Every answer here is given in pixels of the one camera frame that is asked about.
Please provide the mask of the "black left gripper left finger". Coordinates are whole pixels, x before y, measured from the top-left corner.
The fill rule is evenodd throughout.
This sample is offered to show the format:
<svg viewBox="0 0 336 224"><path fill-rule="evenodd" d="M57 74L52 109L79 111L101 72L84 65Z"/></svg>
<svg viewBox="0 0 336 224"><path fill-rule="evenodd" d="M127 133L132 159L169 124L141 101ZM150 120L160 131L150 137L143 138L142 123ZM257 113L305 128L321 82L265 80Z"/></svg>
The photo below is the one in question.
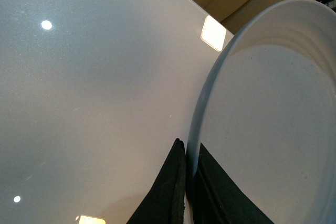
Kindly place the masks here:
<svg viewBox="0 0 336 224"><path fill-rule="evenodd" d="M177 138L151 189L128 223L183 223L185 181L185 147Z"/></svg>

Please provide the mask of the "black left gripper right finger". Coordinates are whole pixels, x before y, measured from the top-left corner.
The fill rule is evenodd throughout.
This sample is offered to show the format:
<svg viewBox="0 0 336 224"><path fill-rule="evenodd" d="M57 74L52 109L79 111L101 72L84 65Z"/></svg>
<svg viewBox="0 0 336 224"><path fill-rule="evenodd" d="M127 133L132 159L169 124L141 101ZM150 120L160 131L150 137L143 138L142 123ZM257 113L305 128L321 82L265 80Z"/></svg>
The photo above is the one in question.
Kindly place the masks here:
<svg viewBox="0 0 336 224"><path fill-rule="evenodd" d="M193 179L194 223L272 223L238 188L204 145Z"/></svg>

